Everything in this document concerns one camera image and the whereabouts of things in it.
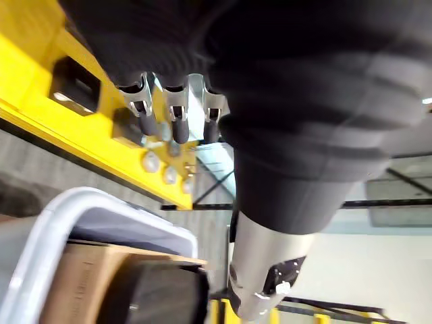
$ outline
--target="yellow post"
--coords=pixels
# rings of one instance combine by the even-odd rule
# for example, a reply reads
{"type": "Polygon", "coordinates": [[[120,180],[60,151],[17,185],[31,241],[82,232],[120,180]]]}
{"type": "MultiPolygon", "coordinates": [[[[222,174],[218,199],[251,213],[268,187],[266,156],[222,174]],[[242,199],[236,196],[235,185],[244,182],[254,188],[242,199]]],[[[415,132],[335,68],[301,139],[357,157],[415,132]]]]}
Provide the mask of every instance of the yellow post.
{"type": "Polygon", "coordinates": [[[324,314],[315,314],[315,324],[330,324],[330,316],[324,314]]]}
{"type": "Polygon", "coordinates": [[[269,315],[269,324],[279,324],[279,311],[273,308],[269,315]]]}

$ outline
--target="yellow metal frame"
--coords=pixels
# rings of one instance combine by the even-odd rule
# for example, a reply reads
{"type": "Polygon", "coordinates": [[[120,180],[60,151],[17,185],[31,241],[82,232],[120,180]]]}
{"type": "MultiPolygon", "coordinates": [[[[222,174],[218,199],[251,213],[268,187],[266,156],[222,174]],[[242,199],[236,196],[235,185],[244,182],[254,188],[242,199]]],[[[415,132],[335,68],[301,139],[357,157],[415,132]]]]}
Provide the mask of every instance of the yellow metal frame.
{"type": "MultiPolygon", "coordinates": [[[[211,324],[241,324],[242,320],[232,310],[230,301],[228,299],[212,300],[210,303],[210,323],[211,324]],[[219,323],[219,311],[221,303],[225,306],[225,313],[223,314],[223,323],[219,323]]],[[[279,324],[279,311],[273,308],[270,311],[267,321],[263,324],[279,324]]]]}
{"type": "MultiPolygon", "coordinates": [[[[111,138],[113,112],[124,107],[124,100],[96,59],[64,29],[64,20],[56,0],[0,0],[0,117],[180,208],[190,209],[192,197],[182,192],[182,180],[187,177],[185,164],[195,164],[196,143],[183,145],[178,158],[169,156],[166,144],[155,149],[161,167],[156,173],[145,172],[142,158],[148,150],[130,148],[111,138]],[[48,98],[53,66],[65,56],[101,81],[98,113],[84,117],[48,98]],[[168,164],[180,174],[173,185],[163,181],[168,164]]],[[[153,96],[157,119],[165,120],[159,89],[153,96]]]]}

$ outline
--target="black steel beam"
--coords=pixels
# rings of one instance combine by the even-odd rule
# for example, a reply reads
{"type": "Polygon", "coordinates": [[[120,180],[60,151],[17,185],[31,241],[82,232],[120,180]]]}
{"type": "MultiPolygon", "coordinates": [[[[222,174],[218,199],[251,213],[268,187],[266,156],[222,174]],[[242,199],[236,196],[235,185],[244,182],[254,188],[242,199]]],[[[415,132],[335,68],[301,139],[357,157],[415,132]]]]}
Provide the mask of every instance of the black steel beam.
{"type": "MultiPolygon", "coordinates": [[[[376,209],[376,208],[413,208],[432,207],[432,198],[392,199],[392,200],[353,200],[346,201],[340,209],[376,209]]],[[[177,211],[175,205],[162,205],[163,211],[177,211]]],[[[232,204],[193,204],[193,211],[231,211],[232,204]]]]}
{"type": "Polygon", "coordinates": [[[206,192],[204,192],[201,196],[199,196],[195,201],[194,201],[194,205],[198,204],[202,199],[204,199],[205,197],[207,197],[212,191],[214,191],[214,189],[216,189],[217,187],[219,187],[226,179],[229,178],[230,175],[232,175],[234,173],[234,170],[232,170],[231,172],[227,173],[224,175],[223,178],[221,178],[220,180],[218,180],[215,184],[213,184],[206,192]]]}
{"type": "Polygon", "coordinates": [[[388,168],[387,173],[391,174],[392,176],[398,178],[399,180],[405,182],[406,184],[409,184],[410,186],[413,186],[414,188],[419,189],[421,192],[424,192],[425,194],[428,194],[429,196],[432,196],[432,190],[421,184],[420,182],[408,177],[407,175],[404,175],[403,173],[400,173],[399,171],[396,171],[395,169],[388,168]]]}

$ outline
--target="robotic arm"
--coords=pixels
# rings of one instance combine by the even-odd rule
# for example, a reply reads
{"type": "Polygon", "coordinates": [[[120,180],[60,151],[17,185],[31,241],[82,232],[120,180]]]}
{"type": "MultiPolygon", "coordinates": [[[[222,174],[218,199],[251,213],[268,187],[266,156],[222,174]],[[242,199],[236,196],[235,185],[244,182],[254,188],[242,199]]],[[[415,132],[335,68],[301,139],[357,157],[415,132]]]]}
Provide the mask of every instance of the robotic arm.
{"type": "MultiPolygon", "coordinates": [[[[204,75],[207,92],[227,98],[230,115],[219,121],[214,107],[206,121],[219,121],[234,147],[238,213],[229,298],[243,319],[259,317],[289,293],[314,234],[353,184],[387,167],[382,138],[425,113],[429,1],[60,4],[125,98],[131,94],[124,88],[140,84],[143,73],[158,75],[178,142],[187,140],[188,74],[204,75]]],[[[127,102],[136,107],[135,100],[146,99],[127,102]]]]}

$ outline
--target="cardboard box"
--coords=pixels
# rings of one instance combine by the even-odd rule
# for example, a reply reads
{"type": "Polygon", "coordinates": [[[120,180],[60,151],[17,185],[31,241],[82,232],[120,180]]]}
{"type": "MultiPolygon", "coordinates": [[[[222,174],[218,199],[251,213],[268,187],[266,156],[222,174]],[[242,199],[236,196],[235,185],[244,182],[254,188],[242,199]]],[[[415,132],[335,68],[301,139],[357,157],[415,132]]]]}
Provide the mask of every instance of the cardboard box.
{"type": "Polygon", "coordinates": [[[205,261],[111,244],[67,244],[45,307],[43,324],[94,324],[105,293],[120,266],[130,258],[175,265],[205,261]]]}

